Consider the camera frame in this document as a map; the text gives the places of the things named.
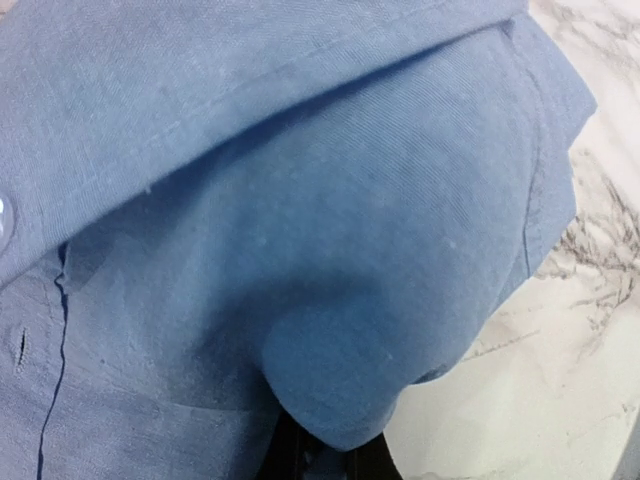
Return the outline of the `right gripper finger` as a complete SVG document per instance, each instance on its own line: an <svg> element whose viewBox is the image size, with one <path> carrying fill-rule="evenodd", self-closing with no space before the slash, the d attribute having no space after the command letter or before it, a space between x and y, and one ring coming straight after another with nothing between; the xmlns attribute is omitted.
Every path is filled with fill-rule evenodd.
<svg viewBox="0 0 640 480"><path fill-rule="evenodd" d="M302 427L281 405L260 479L399 480L387 439L380 433L358 448L340 452Z"/></svg>

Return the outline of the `light blue long sleeve shirt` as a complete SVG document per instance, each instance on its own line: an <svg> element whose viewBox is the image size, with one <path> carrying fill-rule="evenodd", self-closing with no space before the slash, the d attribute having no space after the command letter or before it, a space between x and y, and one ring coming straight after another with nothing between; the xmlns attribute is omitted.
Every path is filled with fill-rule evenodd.
<svg viewBox="0 0 640 480"><path fill-rule="evenodd" d="M574 219L595 100L524 1L18 1L1 475L260 479L451 370Z"/></svg>

